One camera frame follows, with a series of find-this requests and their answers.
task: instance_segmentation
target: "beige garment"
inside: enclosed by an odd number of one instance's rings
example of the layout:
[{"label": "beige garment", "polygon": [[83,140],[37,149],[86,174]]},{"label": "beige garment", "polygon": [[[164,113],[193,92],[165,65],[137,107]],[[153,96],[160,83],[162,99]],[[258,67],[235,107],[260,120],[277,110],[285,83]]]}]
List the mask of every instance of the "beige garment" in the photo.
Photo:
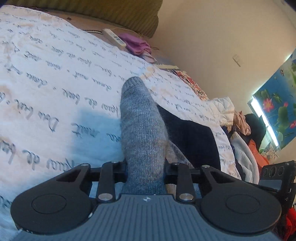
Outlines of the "beige garment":
[{"label": "beige garment", "polygon": [[251,128],[246,122],[245,116],[241,112],[234,111],[233,124],[236,125],[240,132],[246,136],[251,134]]}]

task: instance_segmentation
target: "power strip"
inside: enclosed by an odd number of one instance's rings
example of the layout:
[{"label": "power strip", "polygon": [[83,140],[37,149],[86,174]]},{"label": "power strip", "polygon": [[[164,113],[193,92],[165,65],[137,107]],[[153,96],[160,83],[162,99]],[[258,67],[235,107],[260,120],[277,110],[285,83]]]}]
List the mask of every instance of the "power strip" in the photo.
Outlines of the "power strip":
[{"label": "power strip", "polygon": [[126,47],[126,43],[108,28],[103,29],[103,36],[121,50]]}]

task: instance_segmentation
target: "wall mural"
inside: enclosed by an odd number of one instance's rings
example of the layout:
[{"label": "wall mural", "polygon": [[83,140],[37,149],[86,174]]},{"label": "wall mural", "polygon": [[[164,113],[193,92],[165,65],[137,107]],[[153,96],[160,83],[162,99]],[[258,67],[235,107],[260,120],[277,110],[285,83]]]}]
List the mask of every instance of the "wall mural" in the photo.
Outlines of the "wall mural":
[{"label": "wall mural", "polygon": [[254,97],[284,148],[296,136],[296,50]]}]

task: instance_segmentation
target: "white cloth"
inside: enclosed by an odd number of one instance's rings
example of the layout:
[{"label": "white cloth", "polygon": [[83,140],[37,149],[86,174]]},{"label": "white cloth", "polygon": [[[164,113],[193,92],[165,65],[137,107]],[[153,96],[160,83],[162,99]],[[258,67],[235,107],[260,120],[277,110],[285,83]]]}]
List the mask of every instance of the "white cloth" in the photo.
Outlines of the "white cloth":
[{"label": "white cloth", "polygon": [[245,181],[248,183],[259,183],[259,170],[256,159],[250,148],[244,142],[237,132],[234,132],[230,139],[235,149],[235,158],[242,166],[243,172],[246,174]]},{"label": "white cloth", "polygon": [[177,76],[43,12],[3,6],[0,19],[1,241],[16,232],[21,192],[80,163],[123,160],[121,88],[143,72],[160,106],[211,128],[221,170],[239,178],[219,119]]},{"label": "white cloth", "polygon": [[229,97],[205,101],[212,115],[219,120],[220,126],[232,126],[234,105]]}]

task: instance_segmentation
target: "purple cloth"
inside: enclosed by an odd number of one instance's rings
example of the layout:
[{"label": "purple cloth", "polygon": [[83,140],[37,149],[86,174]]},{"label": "purple cloth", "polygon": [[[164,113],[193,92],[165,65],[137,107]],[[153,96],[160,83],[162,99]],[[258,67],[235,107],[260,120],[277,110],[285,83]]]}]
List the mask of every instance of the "purple cloth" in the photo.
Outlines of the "purple cloth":
[{"label": "purple cloth", "polygon": [[140,38],[130,34],[119,34],[119,37],[126,43],[126,48],[134,55],[141,55],[144,51],[151,53],[150,45]]}]

